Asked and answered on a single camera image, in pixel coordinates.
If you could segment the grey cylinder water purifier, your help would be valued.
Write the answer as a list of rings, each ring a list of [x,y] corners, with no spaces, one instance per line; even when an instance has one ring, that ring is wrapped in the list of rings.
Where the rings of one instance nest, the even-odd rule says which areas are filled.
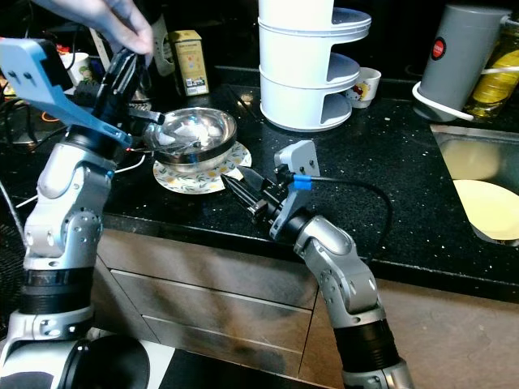
[[[445,5],[425,73],[413,88],[425,105],[418,113],[434,122],[472,118],[462,108],[511,14],[508,8],[490,5]]]

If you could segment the yellow cooking oil bottle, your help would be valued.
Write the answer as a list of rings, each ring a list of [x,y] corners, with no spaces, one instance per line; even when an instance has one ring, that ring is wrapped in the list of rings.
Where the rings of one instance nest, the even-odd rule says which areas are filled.
[[[505,23],[487,63],[487,68],[510,66],[519,66],[519,22],[515,21]],[[481,75],[463,111],[479,122],[496,118],[517,85],[519,73]]]

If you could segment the black electric fan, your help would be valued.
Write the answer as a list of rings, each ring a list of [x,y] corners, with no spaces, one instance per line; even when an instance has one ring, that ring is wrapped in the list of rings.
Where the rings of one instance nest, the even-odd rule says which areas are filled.
[[[21,305],[25,248],[14,226],[2,224],[0,233],[0,323],[6,332],[12,312]]]

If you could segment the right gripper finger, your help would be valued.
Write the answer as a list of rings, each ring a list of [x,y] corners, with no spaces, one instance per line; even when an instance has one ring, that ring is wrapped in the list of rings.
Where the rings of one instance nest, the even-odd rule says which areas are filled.
[[[238,203],[246,208],[249,215],[258,216],[260,214],[260,195],[249,194],[242,184],[241,178],[223,174],[223,184],[226,189],[229,189],[229,191],[236,196]]]
[[[243,165],[238,166],[238,171],[243,175],[241,182],[250,195],[271,195],[273,193],[273,182],[268,181],[259,172]]]

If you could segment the person right hand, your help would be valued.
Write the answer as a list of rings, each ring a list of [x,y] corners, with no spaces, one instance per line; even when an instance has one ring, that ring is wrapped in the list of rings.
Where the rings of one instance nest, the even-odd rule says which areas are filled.
[[[68,21],[99,31],[115,51],[153,55],[153,30],[132,0],[31,0]]]

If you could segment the floral patterned plate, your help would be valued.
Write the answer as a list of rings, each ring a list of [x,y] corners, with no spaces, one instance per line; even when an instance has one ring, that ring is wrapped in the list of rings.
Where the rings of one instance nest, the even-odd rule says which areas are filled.
[[[159,162],[152,163],[152,174],[156,182],[169,191],[186,195],[205,195],[224,190],[221,179],[227,174],[234,179],[242,179],[238,168],[250,167],[251,152],[241,142],[230,149],[230,154],[218,166],[200,172],[175,172]]]

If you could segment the pale yellow plate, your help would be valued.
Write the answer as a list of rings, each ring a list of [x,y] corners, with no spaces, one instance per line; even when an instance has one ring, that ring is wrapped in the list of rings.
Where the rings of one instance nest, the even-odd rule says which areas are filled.
[[[494,241],[519,238],[519,194],[475,179],[453,181],[465,215],[475,229]]]

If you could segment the kitchen base cabinet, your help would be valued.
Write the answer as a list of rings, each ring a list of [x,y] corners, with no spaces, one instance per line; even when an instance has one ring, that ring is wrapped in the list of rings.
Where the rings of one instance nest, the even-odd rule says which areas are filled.
[[[127,331],[270,373],[342,386],[325,304],[303,264],[108,230],[101,277]],[[519,389],[519,304],[379,280],[422,389]]]

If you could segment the white tiered plastic rack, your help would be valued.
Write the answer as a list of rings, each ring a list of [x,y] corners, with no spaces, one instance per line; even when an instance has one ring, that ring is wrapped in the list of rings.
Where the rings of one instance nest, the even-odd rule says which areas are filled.
[[[264,117],[293,132],[323,132],[345,122],[353,108],[344,92],[355,85],[360,66],[332,48],[362,40],[371,23],[366,12],[333,0],[259,0]]]

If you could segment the white cartoon print cup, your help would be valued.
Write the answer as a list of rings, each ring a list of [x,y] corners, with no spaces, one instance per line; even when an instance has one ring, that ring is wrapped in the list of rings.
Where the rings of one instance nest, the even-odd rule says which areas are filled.
[[[381,71],[375,70],[375,68],[359,68],[358,79],[352,88],[343,92],[354,109],[364,109],[370,106],[377,93],[381,77]]]

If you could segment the black floor mat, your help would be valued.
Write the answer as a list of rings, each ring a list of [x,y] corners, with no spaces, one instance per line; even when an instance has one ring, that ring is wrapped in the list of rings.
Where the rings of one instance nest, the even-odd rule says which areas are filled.
[[[178,349],[158,389],[314,389],[280,375]]]

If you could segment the yellow tin box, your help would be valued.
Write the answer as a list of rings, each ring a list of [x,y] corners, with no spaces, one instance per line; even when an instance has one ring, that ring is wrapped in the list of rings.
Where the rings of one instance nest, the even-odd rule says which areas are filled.
[[[178,30],[172,32],[171,36],[186,96],[208,94],[210,85],[205,70],[203,38],[196,30]]]

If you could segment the stainless steel sink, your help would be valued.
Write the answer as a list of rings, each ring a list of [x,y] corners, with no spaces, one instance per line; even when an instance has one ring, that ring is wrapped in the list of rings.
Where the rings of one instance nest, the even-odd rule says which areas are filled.
[[[453,181],[475,179],[519,195],[519,133],[448,125],[433,125],[431,133]],[[519,247],[519,238],[494,241],[472,229],[485,241]]]

